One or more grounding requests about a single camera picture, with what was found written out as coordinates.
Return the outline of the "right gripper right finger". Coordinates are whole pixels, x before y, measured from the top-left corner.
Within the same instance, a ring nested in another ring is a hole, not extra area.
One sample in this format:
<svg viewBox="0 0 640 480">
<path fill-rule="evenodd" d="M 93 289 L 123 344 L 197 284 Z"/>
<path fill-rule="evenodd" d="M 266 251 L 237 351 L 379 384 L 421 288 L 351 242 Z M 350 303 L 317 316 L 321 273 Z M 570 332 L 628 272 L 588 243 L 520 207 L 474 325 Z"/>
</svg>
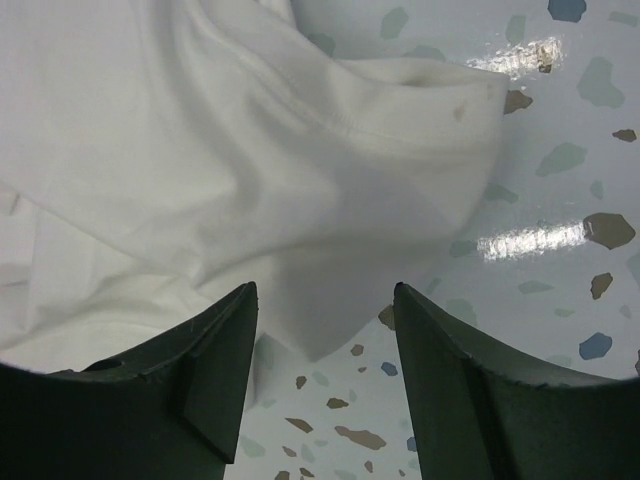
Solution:
<svg viewBox="0 0 640 480">
<path fill-rule="evenodd" d="M 561 367 L 395 287 L 396 340 L 425 479 L 635 479 L 639 382 Z"/>
</svg>

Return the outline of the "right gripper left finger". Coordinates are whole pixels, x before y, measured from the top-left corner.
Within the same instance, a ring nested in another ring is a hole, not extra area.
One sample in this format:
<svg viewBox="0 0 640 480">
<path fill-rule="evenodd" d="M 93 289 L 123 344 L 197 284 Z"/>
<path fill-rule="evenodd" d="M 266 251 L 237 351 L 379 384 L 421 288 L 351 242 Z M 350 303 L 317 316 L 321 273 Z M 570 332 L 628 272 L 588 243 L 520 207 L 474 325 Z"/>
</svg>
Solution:
<svg viewBox="0 0 640 480">
<path fill-rule="evenodd" d="M 5 479 L 220 479 L 235 459 L 258 318 L 245 283 L 83 371 L 1 368 Z"/>
</svg>

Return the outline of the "white t shirt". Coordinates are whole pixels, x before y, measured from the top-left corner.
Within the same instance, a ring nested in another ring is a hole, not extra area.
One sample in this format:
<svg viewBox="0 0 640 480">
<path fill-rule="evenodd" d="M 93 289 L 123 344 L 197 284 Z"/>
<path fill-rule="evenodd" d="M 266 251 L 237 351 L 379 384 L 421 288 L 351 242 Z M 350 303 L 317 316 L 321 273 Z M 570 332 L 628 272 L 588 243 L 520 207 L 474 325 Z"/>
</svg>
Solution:
<svg viewBox="0 0 640 480">
<path fill-rule="evenodd" d="M 332 353 L 473 213 L 508 83 L 333 59 L 283 1 L 3 2 L 2 360 L 83 368 L 246 282 Z"/>
</svg>

